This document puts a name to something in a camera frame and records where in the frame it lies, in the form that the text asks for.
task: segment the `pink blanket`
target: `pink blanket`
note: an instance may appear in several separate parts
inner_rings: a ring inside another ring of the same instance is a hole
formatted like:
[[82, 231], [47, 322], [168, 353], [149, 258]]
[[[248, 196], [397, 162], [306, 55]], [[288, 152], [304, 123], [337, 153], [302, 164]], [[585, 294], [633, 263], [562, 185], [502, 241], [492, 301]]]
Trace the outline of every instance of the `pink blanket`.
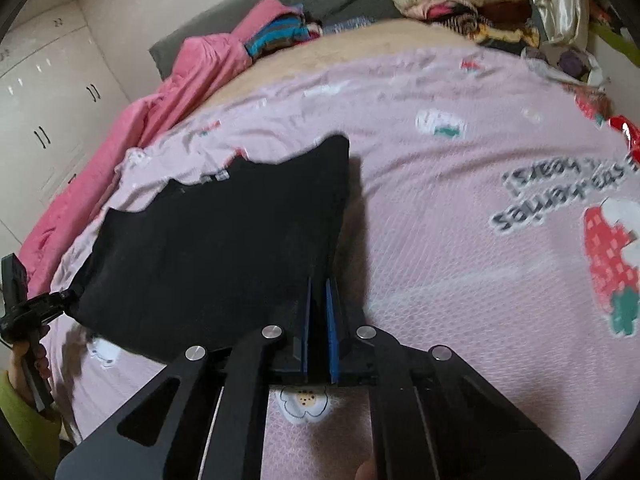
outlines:
[[128, 148], [144, 148], [221, 86], [251, 66], [243, 43], [282, 14], [299, 13], [278, 0], [261, 0], [231, 34], [187, 38], [172, 74], [149, 95], [130, 104], [108, 138], [73, 182], [49, 205], [20, 249], [29, 295], [48, 292], [62, 254], [96, 215], [118, 177], [114, 168]]

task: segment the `striped clothing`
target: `striped clothing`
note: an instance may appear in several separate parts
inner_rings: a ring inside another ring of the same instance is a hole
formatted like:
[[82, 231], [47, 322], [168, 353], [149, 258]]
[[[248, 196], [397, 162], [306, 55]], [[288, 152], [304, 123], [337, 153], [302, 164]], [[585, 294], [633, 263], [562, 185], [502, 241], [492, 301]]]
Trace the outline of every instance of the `striped clothing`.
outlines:
[[261, 29], [244, 44], [249, 56], [256, 61], [277, 50], [310, 39], [305, 19], [296, 14], [286, 14]]
[[450, 18], [441, 21], [439, 25], [447, 27], [462, 36], [468, 36], [478, 30], [480, 23], [491, 25], [491, 21], [486, 19], [484, 16], [479, 16], [478, 14], [472, 14], [469, 12], [458, 16], [451, 16]]

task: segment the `blue strip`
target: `blue strip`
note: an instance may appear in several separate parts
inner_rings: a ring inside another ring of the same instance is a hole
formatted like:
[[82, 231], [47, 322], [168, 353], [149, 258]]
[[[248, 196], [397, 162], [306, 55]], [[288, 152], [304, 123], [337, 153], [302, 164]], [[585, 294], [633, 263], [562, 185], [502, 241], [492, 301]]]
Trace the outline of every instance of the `blue strip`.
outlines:
[[335, 333], [335, 316], [334, 316], [334, 301], [331, 295], [331, 284], [329, 280], [326, 280], [324, 284], [326, 290], [326, 331], [329, 339], [329, 374], [331, 375], [331, 382], [336, 384], [338, 382], [339, 370], [339, 355], [338, 355], [338, 338]]
[[306, 286], [305, 325], [302, 327], [302, 373], [305, 378], [309, 370], [309, 323], [311, 316], [311, 279]]
[[280, 30], [274, 30], [273, 32], [266, 32], [263, 36], [261, 36], [255, 43], [252, 43], [247, 47], [250, 56], [255, 56], [255, 54], [266, 44], [270, 43], [274, 40], [291, 40], [294, 41], [295, 38], [308, 38], [308, 30], [306, 28], [300, 27], [291, 27], [284, 28]]
[[271, 30], [274, 27], [281, 27], [283, 25], [296, 25], [296, 26], [300, 26], [300, 23], [302, 23], [302, 19], [299, 18], [298, 16], [289, 16], [287, 18], [278, 18], [276, 20], [273, 20], [269, 25], [265, 25], [263, 28], [261, 28], [258, 31], [258, 34], [256, 34], [256, 36], [260, 36], [263, 32], [267, 32], [268, 30]]

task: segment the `red strawberry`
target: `red strawberry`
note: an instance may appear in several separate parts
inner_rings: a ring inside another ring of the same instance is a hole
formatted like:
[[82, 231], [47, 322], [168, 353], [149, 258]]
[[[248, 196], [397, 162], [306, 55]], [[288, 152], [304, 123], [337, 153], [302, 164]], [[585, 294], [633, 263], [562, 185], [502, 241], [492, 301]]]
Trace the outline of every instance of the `red strawberry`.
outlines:
[[640, 128], [623, 115], [612, 117], [608, 122], [609, 126], [625, 134], [629, 153], [640, 163]]
[[462, 70], [467, 70], [467, 71], [479, 71], [479, 70], [484, 70], [484, 67], [478, 63], [476, 63], [472, 58], [466, 58], [462, 60], [462, 63], [460, 63], [460, 68]]
[[613, 311], [612, 294], [630, 286], [638, 292], [638, 270], [622, 259], [621, 250], [631, 241], [618, 224], [609, 226], [602, 217], [600, 206], [584, 212], [584, 247], [589, 257], [593, 289], [600, 308], [607, 314]]

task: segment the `metal screw head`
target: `metal screw head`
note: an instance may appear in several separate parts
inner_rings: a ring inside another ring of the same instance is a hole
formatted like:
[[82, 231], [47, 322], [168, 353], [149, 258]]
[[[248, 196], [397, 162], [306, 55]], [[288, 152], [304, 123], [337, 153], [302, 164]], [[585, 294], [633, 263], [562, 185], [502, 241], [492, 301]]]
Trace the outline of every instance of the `metal screw head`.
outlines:
[[447, 346], [439, 345], [431, 350], [431, 355], [438, 361], [448, 361], [451, 359], [451, 349]]
[[262, 335], [267, 339], [276, 339], [282, 335], [282, 329], [277, 325], [268, 325], [262, 329]]
[[202, 359], [207, 351], [202, 346], [190, 346], [187, 348], [187, 351], [184, 353], [184, 356], [189, 361], [197, 361]]
[[360, 339], [371, 339], [376, 336], [376, 329], [372, 326], [363, 325], [356, 330], [356, 335]]

